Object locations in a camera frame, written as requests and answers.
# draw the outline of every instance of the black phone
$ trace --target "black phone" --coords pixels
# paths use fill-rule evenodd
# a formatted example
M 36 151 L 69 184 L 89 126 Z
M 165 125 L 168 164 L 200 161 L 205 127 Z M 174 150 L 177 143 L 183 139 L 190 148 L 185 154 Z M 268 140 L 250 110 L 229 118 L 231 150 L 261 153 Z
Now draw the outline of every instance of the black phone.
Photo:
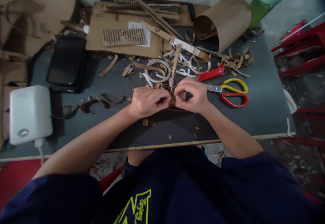
M 55 91 L 76 93 L 87 60 L 86 40 L 60 36 L 54 48 L 46 81 Z

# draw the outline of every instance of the dark gray table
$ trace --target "dark gray table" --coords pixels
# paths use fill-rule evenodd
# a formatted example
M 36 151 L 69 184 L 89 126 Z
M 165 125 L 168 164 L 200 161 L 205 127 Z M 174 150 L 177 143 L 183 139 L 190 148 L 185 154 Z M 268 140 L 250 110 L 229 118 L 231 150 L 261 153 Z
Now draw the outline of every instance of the dark gray table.
M 217 46 L 213 45 L 216 40 L 210 40 L 209 42 L 198 41 L 196 44 L 202 44 L 207 49 L 216 51 Z M 225 116 L 257 139 L 286 136 L 287 118 L 290 120 L 290 131 L 295 134 L 295 126 L 285 101 L 270 49 L 263 35 L 255 38 L 255 40 L 256 43 L 252 43 L 252 40 L 250 40 L 246 44 L 237 40 L 231 45 L 232 54 L 242 52 L 245 47 L 250 46 L 255 57 L 253 64 L 240 70 L 251 75 L 252 78 L 237 76 L 237 78 L 244 80 L 249 88 L 247 94 L 249 97 L 248 105 L 239 109 L 231 108 L 220 99 L 218 93 L 208 94 L 208 98 Z M 45 51 L 37 59 L 31 85 L 48 86 L 45 78 L 51 56 L 52 53 Z M 212 69 L 217 67 L 216 62 L 214 62 L 216 60 L 217 58 L 212 58 Z M 146 64 L 148 61 L 143 59 L 141 62 Z M 135 73 L 130 76 L 130 79 L 122 77 L 124 66 L 129 63 L 129 59 L 125 58 L 124 55 L 119 55 L 117 63 L 104 78 L 101 78 L 98 76 L 99 70 L 104 70 L 110 64 L 110 61 L 106 57 L 100 60 L 89 59 L 81 93 L 51 92 L 52 111 L 61 115 L 63 112 L 59 105 L 81 105 L 81 100 L 87 100 L 88 96 L 99 97 L 99 93 L 105 93 L 112 101 L 117 100 L 119 95 L 123 95 L 124 101 L 120 104 L 112 104 L 108 109 L 104 109 L 100 103 L 92 105 L 91 111 L 96 113 L 94 115 L 84 114 L 78 110 L 70 119 L 53 119 L 53 134 L 47 137 L 47 142 L 43 146 L 45 155 L 53 154 L 78 135 L 131 103 L 126 99 L 132 97 L 132 88 L 145 86 L 146 81 L 145 79 L 139 79 L 139 68 L 135 68 Z M 219 85 L 231 77 L 233 76 L 219 76 L 205 81 L 205 83 Z M 179 81 L 182 78 L 182 76 L 178 75 L 177 80 Z M 232 99 L 234 102 L 240 102 L 239 98 Z M 152 127 L 151 122 L 155 122 L 157 127 Z M 149 118 L 148 127 L 143 127 L 141 121 L 130 126 L 114 140 L 107 151 L 148 149 L 219 141 L 212 127 L 202 116 L 190 112 L 164 110 Z M 34 147 L 33 142 L 16 146 L 8 144 L 6 150 L 0 153 L 0 161 L 38 158 L 39 152 Z

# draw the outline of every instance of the yellow print on shirt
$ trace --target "yellow print on shirt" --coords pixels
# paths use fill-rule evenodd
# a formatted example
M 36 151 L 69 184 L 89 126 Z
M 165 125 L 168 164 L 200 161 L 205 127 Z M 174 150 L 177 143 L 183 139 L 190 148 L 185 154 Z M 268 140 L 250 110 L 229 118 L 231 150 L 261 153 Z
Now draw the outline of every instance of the yellow print on shirt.
M 151 189 L 145 191 L 144 193 L 136 194 L 135 200 L 133 199 L 133 197 L 131 197 L 113 224 L 119 224 L 119 223 L 128 224 L 128 222 L 132 223 L 133 219 L 134 219 L 134 224 L 142 224 L 144 220 L 146 221 L 145 223 L 148 224 L 150 197 L 151 197 Z M 132 213 L 133 213 L 133 215 L 129 217 L 124 216 L 128 208 L 132 208 Z

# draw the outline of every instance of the charging cable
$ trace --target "charging cable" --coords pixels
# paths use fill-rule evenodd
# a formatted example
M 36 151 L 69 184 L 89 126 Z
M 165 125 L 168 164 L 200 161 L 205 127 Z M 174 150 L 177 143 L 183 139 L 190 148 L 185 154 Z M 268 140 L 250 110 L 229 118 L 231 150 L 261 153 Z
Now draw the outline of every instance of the charging cable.
M 42 150 L 42 145 L 45 143 L 45 138 L 39 138 L 35 140 L 35 147 L 38 148 L 38 151 L 40 152 L 41 156 L 41 165 L 44 164 L 44 154 Z

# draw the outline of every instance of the label on paper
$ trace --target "label on paper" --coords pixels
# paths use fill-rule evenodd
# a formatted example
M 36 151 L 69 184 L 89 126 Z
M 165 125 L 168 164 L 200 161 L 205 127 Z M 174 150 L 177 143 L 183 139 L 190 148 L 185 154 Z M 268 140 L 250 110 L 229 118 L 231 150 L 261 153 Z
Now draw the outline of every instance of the label on paper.
M 143 32 L 144 32 L 145 38 L 146 38 L 146 44 L 137 45 L 137 46 L 150 47 L 150 37 L 151 37 L 151 31 L 150 30 L 144 28 L 141 23 L 136 23 L 136 22 L 129 22 L 129 27 L 128 28 L 141 28 L 141 29 L 143 29 Z
M 181 41 L 181 40 L 179 40 L 179 39 L 177 39 L 177 38 L 175 38 L 174 44 L 175 44 L 175 45 L 177 45 L 177 44 L 181 44 L 181 45 L 182 45 L 182 48 L 183 48 L 184 50 L 186 50 L 186 51 L 188 51 L 188 52 L 190 52 L 190 53 L 192 53 L 192 54 L 194 54 L 194 55 L 196 55 L 196 56 L 198 56 L 199 53 L 200 53 L 200 50 L 199 50 L 199 49 L 197 49 L 197 48 L 195 48 L 194 46 L 191 46 L 190 44 L 188 44 L 188 43 L 186 43 L 186 42 L 184 42 L 184 41 Z

